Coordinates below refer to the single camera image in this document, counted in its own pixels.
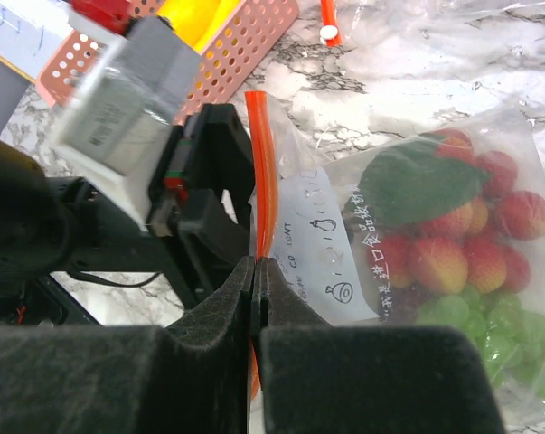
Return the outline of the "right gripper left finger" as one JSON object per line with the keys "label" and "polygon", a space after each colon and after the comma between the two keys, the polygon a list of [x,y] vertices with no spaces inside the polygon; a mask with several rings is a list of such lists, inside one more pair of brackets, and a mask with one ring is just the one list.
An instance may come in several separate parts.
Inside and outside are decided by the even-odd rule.
{"label": "right gripper left finger", "polygon": [[0,433],[244,433],[254,261],[168,327],[0,327]]}

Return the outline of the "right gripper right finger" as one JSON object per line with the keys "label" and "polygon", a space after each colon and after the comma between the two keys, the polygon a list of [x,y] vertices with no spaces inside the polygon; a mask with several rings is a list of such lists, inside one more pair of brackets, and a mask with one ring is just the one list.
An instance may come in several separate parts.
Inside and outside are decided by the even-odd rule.
{"label": "right gripper right finger", "polygon": [[502,433],[480,356],[447,326],[331,326],[258,261],[253,335],[268,433]]}

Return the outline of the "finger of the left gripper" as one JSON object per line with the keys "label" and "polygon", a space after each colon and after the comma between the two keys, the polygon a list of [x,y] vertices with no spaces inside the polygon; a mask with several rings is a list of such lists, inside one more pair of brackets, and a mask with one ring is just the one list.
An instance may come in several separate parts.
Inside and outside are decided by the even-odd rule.
{"label": "finger of the left gripper", "polygon": [[205,104],[173,128],[149,185],[149,230],[162,241],[162,272],[192,309],[249,253],[255,187],[249,135],[231,104]]}

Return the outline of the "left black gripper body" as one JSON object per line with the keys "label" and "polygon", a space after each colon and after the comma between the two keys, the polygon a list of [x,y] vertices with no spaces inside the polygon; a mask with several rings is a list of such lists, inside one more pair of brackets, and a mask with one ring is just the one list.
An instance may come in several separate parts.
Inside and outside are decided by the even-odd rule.
{"label": "left black gripper body", "polygon": [[164,275],[183,306],[194,278],[177,238],[142,231],[82,177],[48,177],[0,141],[0,325],[94,325],[53,272],[106,285],[102,272]]}

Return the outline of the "pink plastic basket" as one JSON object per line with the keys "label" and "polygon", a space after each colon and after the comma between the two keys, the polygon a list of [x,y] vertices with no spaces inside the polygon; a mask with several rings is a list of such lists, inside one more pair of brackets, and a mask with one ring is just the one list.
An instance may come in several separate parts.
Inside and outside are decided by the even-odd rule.
{"label": "pink plastic basket", "polygon": [[[198,110],[204,103],[229,100],[246,78],[258,67],[298,17],[296,1],[241,1],[202,52],[202,62],[187,100],[175,118]],[[43,67],[35,88],[49,106],[63,106],[73,92],[76,79],[97,61],[109,32],[80,32],[79,20],[70,19],[74,30]]]}

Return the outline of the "yellow fake banana bunch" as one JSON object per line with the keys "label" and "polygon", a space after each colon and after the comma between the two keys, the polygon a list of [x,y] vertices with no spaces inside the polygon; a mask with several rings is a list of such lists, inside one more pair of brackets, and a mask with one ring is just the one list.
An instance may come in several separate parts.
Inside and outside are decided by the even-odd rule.
{"label": "yellow fake banana bunch", "polygon": [[201,52],[239,3],[239,0],[170,0],[156,14],[169,22],[183,42]]}

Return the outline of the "green fake grape bunch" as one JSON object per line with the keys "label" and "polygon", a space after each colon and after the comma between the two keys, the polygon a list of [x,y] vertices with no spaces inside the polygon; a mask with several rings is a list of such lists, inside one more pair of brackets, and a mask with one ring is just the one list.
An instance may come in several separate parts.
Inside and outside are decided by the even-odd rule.
{"label": "green fake grape bunch", "polygon": [[518,296],[466,285],[459,295],[421,304],[416,324],[460,330],[476,346],[495,389],[514,380],[545,400],[545,316],[522,307]]}

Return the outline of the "zip bag with berries grapes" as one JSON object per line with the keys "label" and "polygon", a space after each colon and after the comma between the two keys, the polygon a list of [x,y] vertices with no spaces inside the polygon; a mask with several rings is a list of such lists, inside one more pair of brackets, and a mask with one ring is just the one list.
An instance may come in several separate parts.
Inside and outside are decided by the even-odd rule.
{"label": "zip bag with berries grapes", "polygon": [[451,326],[509,424],[545,420],[545,174],[498,108],[329,161],[263,91],[245,96],[252,251],[333,326]]}

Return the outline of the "red fake berry bunch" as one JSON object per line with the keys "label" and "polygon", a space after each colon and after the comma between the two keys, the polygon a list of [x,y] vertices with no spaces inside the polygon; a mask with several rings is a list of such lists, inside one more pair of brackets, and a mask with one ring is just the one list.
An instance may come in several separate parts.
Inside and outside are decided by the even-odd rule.
{"label": "red fake berry bunch", "polygon": [[545,238],[545,180],[519,133],[443,128],[381,150],[358,183],[365,263],[381,289],[517,293]]}

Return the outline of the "zip bag with yellow fruit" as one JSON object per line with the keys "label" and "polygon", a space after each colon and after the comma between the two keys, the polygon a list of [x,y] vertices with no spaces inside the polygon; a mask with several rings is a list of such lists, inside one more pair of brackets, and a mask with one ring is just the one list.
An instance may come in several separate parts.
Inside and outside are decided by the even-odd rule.
{"label": "zip bag with yellow fruit", "polygon": [[324,136],[401,137],[514,106],[545,137],[545,1],[339,1]]}

